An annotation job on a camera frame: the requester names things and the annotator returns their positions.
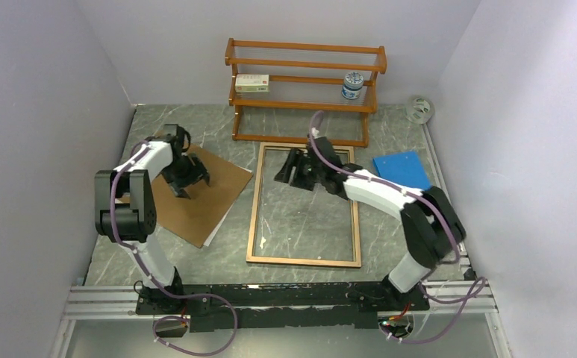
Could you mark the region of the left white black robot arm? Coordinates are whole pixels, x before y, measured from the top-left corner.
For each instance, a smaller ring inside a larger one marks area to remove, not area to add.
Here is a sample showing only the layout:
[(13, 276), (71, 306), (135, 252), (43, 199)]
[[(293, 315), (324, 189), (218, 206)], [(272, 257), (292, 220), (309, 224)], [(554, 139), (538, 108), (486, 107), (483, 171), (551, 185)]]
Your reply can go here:
[(162, 176), (176, 198), (188, 199), (187, 187), (210, 183), (210, 174), (189, 152), (190, 134), (177, 124), (138, 143), (123, 164), (100, 170), (95, 184), (95, 228), (119, 245), (140, 270), (139, 299), (158, 312), (179, 313), (186, 306), (180, 274), (155, 237), (157, 208), (152, 182)]

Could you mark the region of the picture frame black and gold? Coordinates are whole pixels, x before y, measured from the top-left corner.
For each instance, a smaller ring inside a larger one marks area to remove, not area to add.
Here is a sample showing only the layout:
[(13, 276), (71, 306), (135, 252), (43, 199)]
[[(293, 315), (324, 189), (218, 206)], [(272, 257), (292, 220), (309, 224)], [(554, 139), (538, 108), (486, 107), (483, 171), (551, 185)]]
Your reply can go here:
[(357, 203), (321, 186), (308, 191), (274, 179), (285, 160), (304, 149), (303, 144), (260, 144), (246, 262), (359, 269)]

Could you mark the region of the brown cardboard backing board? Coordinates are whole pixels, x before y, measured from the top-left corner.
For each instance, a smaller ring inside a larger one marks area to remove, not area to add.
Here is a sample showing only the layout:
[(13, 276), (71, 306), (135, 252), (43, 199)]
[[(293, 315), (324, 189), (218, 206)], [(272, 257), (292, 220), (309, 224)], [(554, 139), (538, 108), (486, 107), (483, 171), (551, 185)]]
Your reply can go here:
[(201, 248), (216, 235), (228, 211), (252, 179), (252, 171), (239, 167), (217, 155), (191, 145), (210, 175), (186, 188), (189, 198), (177, 198), (165, 179), (158, 176), (152, 182), (157, 210), (157, 223), (191, 245)]

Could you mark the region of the white photo paper sheet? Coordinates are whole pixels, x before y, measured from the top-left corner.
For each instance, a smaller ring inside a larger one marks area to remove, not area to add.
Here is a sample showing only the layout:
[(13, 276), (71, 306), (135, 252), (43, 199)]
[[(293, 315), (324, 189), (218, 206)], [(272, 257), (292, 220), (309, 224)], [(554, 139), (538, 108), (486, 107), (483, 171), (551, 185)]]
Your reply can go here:
[[(207, 246), (214, 241), (214, 238), (222, 229), (230, 211), (228, 211), (216, 235)], [(113, 234), (113, 224), (116, 224), (119, 239), (116, 239)], [(115, 243), (119, 240), (127, 245), (135, 245), (141, 249), (149, 246), (159, 246), (159, 233), (162, 230), (168, 231), (157, 223), (157, 210), (153, 195), (147, 195), (147, 197), (139, 195), (137, 198), (126, 196), (124, 198), (115, 198), (113, 201), (109, 197), (100, 199), (96, 203), (95, 225), (99, 234), (109, 237), (111, 242)], [(174, 233), (170, 233), (176, 238), (183, 240)]]

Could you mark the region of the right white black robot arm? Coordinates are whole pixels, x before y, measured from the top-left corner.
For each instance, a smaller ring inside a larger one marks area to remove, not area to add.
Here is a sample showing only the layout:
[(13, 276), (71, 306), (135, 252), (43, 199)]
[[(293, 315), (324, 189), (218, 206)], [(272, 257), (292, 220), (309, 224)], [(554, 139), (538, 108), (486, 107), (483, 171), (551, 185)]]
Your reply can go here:
[(305, 190), (319, 184), (332, 195), (368, 204), (400, 221), (406, 252), (385, 275), (376, 294), (393, 310), (420, 302), (421, 281), (467, 236), (442, 189), (392, 183), (362, 166), (343, 163), (333, 151), (292, 149), (274, 179)]

